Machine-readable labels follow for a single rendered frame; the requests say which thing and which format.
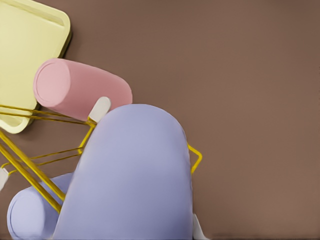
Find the pale yellow tray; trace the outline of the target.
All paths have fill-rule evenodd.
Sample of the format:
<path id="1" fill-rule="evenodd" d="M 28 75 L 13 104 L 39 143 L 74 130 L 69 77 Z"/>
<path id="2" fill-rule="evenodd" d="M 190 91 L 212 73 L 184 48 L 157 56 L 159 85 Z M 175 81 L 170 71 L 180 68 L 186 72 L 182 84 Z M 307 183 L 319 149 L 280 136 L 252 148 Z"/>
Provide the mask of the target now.
<path id="1" fill-rule="evenodd" d="M 30 124 L 42 63 L 61 58 L 71 39 L 69 16 L 33 0 L 0 0 L 0 128 L 11 134 Z"/>

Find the pink cup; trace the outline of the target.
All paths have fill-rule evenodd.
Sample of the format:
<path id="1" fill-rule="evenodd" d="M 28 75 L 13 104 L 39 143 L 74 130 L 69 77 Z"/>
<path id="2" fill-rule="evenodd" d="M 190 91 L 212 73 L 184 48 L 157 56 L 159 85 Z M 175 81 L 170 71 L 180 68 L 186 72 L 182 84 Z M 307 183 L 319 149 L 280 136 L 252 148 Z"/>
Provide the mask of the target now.
<path id="1" fill-rule="evenodd" d="M 36 71 L 36 100 L 54 112 L 86 121 L 97 100 L 108 97 L 111 109 L 132 104 L 129 84 L 106 70 L 84 63 L 52 58 Z"/>

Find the lavender cup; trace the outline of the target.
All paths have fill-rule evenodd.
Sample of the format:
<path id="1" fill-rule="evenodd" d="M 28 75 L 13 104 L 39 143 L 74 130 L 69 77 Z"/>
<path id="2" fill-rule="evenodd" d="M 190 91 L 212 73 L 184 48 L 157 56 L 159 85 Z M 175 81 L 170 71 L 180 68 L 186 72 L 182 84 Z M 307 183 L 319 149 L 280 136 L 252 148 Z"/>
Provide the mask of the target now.
<path id="1" fill-rule="evenodd" d="M 55 231 L 58 212 L 32 186 L 19 191 L 7 211 L 13 240 L 47 240 Z"/>
<path id="2" fill-rule="evenodd" d="M 96 126 L 74 171 L 54 240 L 192 240 L 190 155 L 179 122 L 129 104 Z"/>

